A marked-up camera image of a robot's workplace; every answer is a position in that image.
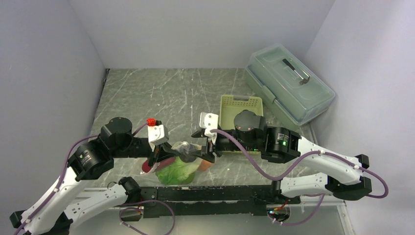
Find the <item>pale green plastic basket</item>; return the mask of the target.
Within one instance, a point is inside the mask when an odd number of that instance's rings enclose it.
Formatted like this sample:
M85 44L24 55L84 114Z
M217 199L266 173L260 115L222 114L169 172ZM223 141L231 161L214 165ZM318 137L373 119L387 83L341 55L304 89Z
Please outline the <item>pale green plastic basket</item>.
M230 95L221 96L219 127L238 140L247 151L259 151L253 144L245 144L235 133L234 118L240 112L248 110L257 116L264 116L262 99L256 96Z

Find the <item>purple eggplant toy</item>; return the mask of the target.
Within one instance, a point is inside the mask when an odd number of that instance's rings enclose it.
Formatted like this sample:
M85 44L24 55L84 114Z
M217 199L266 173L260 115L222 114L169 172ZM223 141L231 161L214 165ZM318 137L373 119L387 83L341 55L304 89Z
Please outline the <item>purple eggplant toy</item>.
M163 160L159 163L154 163L153 165L150 166L149 161L146 160L142 165L141 165L141 171L143 173L153 173L153 172L157 172L162 170L163 168L167 167L168 165L172 164L175 161L175 157L173 158L169 158L166 160Z

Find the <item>clear dotted zip bag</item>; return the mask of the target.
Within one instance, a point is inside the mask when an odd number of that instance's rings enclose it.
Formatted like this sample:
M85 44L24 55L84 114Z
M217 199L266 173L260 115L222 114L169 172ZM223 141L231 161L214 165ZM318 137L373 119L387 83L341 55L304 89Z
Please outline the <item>clear dotted zip bag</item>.
M198 157L202 147L186 141L176 142L172 149L179 153L153 167L145 161L141 165L140 177L165 186L188 185L196 174L205 172L213 163Z

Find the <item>orange peach toy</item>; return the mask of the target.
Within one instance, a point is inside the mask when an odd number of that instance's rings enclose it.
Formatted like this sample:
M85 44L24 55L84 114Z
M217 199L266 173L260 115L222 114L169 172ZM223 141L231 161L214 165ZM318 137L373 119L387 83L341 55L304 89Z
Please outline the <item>orange peach toy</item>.
M212 165L213 163L208 162L206 160L202 160L201 164L198 167L198 171L201 171L201 172L207 171Z

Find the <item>dark purple mangosteen toy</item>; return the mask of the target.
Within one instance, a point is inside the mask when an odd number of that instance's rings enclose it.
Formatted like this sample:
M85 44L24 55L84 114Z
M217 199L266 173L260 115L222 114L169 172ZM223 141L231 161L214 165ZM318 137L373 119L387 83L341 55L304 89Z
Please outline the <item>dark purple mangosteen toy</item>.
M180 154L179 158L181 159L181 161L183 161L184 163L191 163L194 162L197 159L197 154L196 152L183 152Z

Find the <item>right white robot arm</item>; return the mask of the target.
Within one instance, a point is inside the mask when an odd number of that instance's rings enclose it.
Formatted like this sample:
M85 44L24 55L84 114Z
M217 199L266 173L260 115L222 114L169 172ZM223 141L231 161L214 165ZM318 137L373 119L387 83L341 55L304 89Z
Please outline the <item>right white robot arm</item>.
M299 133L283 127L269 126L265 117L243 110L233 119L230 129L220 127L219 117L201 113L193 138L206 138L201 158L213 163L223 151L259 152L263 160L275 164L289 163L280 176L270 198L282 203L300 195L330 194L336 198L356 201L372 192L371 179L363 175L369 159L339 155L323 148Z

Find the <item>green cabbage toy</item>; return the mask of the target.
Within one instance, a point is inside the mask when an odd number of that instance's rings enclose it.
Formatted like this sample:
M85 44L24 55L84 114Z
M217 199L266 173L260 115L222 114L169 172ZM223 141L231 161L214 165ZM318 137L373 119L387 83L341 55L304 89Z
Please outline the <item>green cabbage toy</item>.
M172 164L157 171L155 175L163 185L187 185L194 180L200 164L200 159L191 163L184 163L177 157Z

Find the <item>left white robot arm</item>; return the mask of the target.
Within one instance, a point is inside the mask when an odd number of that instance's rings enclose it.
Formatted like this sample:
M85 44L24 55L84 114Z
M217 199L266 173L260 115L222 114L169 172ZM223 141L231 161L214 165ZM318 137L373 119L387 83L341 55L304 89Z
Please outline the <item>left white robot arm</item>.
M146 138L138 138L132 123L115 117L101 127L100 133L76 142L66 156L55 183L29 209L10 216L15 234L67 235L81 224L114 206L134 206L142 201L141 188L132 177L123 177L113 187L74 204L73 200L93 181L114 167L116 158L146 158L151 169L180 156L169 143L159 120L149 119Z

